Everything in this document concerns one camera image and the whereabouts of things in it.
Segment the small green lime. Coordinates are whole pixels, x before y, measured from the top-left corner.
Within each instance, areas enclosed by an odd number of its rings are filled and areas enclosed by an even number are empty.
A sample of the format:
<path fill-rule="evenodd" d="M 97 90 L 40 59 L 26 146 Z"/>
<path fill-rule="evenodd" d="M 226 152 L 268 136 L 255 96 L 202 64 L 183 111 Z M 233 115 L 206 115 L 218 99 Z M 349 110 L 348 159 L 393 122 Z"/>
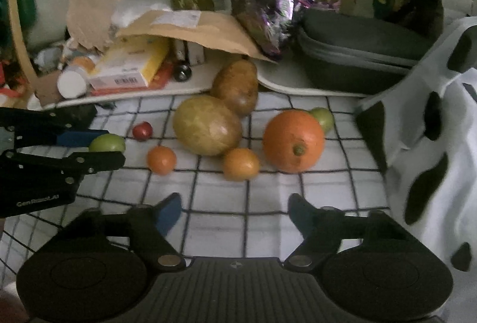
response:
<path fill-rule="evenodd" d="M 324 133 L 329 133 L 334 128 L 334 116 L 328 109 L 316 107 L 311 109 L 309 113 L 317 120 Z"/>

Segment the small red fruit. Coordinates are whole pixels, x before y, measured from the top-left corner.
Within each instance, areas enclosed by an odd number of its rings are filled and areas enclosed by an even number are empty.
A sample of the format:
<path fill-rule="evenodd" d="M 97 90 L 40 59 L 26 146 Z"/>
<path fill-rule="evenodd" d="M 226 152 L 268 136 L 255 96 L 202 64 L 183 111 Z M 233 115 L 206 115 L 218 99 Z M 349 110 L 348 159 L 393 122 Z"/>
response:
<path fill-rule="evenodd" d="M 132 129 L 133 138 L 137 141 L 146 141 L 153 136 L 154 130 L 150 123 L 144 121 Z"/>

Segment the brown paper envelope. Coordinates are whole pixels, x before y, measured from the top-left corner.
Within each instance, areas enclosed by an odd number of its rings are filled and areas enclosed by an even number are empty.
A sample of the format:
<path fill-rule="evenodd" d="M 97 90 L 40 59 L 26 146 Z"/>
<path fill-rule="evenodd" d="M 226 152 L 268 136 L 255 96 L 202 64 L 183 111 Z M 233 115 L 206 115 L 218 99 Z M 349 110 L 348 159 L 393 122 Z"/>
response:
<path fill-rule="evenodd" d="M 185 40 L 212 50 L 270 60 L 234 16 L 212 11 L 151 10 L 117 31 L 117 37 L 133 35 Z"/>

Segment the white cap orange bottle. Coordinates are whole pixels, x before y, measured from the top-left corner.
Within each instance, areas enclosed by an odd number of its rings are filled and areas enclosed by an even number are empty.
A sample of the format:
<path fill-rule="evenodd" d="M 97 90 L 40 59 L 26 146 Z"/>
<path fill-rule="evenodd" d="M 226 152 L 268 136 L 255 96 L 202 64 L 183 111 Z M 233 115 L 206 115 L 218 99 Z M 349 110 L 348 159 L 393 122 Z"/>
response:
<path fill-rule="evenodd" d="M 57 80 L 57 88 L 61 97 L 74 99 L 82 97 L 89 89 L 90 73 L 95 63 L 87 56 L 74 57 L 61 72 Z"/>

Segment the black zip case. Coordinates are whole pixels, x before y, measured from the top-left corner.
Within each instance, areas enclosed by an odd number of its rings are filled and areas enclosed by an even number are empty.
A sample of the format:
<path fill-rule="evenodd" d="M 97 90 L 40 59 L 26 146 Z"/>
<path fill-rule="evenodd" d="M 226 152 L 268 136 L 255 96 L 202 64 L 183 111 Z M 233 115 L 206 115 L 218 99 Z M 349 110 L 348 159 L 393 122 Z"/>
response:
<path fill-rule="evenodd" d="M 310 8 L 293 53 L 315 88 L 376 95 L 403 80 L 432 46 L 389 22 Z"/>

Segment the brown pear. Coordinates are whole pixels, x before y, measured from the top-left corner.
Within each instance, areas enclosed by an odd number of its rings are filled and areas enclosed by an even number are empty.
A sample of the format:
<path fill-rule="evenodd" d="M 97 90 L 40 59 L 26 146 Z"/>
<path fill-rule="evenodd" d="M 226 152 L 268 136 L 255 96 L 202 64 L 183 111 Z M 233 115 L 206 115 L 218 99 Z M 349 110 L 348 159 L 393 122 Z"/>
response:
<path fill-rule="evenodd" d="M 254 111 L 258 100 L 257 68 L 248 60 L 238 60 L 222 68 L 213 80 L 210 95 L 219 98 L 238 116 Z"/>

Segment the white tray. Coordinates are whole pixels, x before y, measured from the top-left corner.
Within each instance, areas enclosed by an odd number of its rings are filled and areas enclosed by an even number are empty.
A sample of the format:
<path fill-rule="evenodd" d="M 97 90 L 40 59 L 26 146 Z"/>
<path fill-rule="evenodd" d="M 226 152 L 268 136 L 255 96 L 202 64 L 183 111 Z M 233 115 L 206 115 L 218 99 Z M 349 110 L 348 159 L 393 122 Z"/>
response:
<path fill-rule="evenodd" d="M 87 96 L 45 106 L 41 105 L 37 97 L 32 96 L 27 103 L 27 109 L 41 111 L 55 107 L 109 103 L 132 98 L 200 94 L 212 87 L 213 79 L 223 66 L 238 58 L 234 54 L 210 49 L 205 52 L 205 57 L 206 61 L 204 64 L 198 64 L 192 68 L 190 80 L 185 82 L 170 80 L 162 89 L 125 91 L 115 95 Z M 254 59 L 253 62 L 257 67 L 257 78 L 260 85 L 274 92 L 295 96 L 365 97 L 364 94 L 315 88 L 308 79 L 303 66 L 296 63 L 292 57 L 285 57 L 277 64 L 257 59 Z"/>

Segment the small orange tangerine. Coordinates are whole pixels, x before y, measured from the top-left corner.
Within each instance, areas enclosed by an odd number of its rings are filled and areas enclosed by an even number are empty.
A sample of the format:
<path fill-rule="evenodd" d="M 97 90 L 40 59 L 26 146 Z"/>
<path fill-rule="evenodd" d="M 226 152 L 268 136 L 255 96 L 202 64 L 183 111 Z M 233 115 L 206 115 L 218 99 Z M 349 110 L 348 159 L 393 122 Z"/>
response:
<path fill-rule="evenodd" d="M 177 156 L 175 152 L 165 146 L 155 146 L 149 150 L 146 156 L 149 169 L 161 176 L 170 174 L 176 167 Z"/>

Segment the small black bottle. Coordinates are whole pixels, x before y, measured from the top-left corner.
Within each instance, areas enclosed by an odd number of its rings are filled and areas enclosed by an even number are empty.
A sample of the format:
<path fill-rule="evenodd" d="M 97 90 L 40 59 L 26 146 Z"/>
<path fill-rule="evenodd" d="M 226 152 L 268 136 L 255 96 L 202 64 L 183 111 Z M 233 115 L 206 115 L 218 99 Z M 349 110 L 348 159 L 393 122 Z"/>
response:
<path fill-rule="evenodd" d="M 175 65 L 173 69 L 173 78 L 177 82 L 188 81 L 192 76 L 192 69 L 190 66 L 188 44 L 184 40 L 175 39 L 173 41 L 173 48 L 175 52 Z"/>

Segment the wooden chair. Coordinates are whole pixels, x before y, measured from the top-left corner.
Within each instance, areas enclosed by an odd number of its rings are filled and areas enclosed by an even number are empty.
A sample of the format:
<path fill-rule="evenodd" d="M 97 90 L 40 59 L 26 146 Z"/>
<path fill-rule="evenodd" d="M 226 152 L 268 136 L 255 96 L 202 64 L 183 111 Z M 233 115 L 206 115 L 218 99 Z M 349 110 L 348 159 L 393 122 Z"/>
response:
<path fill-rule="evenodd" d="M 35 23 L 35 0 L 7 0 L 10 35 L 15 50 L 16 60 L 32 89 L 38 83 L 38 76 L 33 69 L 24 40 L 24 32 Z"/>

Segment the torn brown paper bag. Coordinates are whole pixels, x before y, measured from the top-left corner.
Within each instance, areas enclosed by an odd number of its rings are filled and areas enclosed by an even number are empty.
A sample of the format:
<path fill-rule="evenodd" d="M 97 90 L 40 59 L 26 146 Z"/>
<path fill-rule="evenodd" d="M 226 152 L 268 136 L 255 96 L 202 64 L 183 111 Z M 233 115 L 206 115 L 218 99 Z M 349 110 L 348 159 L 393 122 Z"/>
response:
<path fill-rule="evenodd" d="M 66 26 L 77 46 L 103 52 L 112 42 L 111 18 L 121 0 L 69 0 Z"/>

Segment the checked white tablecloth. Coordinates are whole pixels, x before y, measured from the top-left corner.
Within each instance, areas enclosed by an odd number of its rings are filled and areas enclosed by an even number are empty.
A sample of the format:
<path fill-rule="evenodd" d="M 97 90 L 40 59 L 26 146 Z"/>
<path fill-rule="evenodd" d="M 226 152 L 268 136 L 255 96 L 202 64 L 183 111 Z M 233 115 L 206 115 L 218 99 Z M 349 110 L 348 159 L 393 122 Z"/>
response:
<path fill-rule="evenodd" d="M 309 171 L 284 174 L 262 162 L 259 174 L 246 182 L 227 181 L 218 158 L 199 157 L 179 144 L 171 119 L 181 102 L 179 96 L 164 96 L 98 106 L 92 126 L 125 138 L 125 167 L 86 176 L 70 205 L 8 219 L 1 236 L 2 284 L 13 282 L 25 260 L 87 208 L 122 213 L 177 192 L 183 212 L 167 238 L 187 258 L 286 258 L 301 241 L 287 216 L 293 193 L 317 208 L 339 208 L 352 216 L 388 210 L 382 177 L 354 123 L 355 98 L 262 93 L 255 111 L 243 119 L 241 144 L 256 154 L 262 152 L 266 124 L 284 110 L 323 107 L 334 115 L 335 125 L 323 155 Z M 144 121 L 153 127 L 153 136 L 137 141 L 132 129 Z M 160 145 L 177 156 L 175 169 L 165 176 L 146 163 L 149 150 Z"/>

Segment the cow print cloth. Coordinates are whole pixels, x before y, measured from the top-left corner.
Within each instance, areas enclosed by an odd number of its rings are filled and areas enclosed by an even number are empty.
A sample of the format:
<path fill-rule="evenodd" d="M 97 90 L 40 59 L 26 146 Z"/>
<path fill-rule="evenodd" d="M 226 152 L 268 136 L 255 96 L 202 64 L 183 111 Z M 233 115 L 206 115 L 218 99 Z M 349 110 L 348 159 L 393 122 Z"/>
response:
<path fill-rule="evenodd" d="M 355 116 L 392 216 L 453 275 L 448 322 L 476 320 L 476 19 L 448 26 L 398 84 Z"/>

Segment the yellow white medicine box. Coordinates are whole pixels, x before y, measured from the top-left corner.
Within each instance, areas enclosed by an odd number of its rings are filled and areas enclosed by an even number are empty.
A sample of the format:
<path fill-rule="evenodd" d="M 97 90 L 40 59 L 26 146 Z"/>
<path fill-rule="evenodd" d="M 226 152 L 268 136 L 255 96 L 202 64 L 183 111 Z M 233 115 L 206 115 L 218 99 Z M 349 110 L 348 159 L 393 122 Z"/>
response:
<path fill-rule="evenodd" d="M 89 82 L 95 90 L 147 87 L 169 51 L 165 37 L 119 37 L 95 65 Z"/>

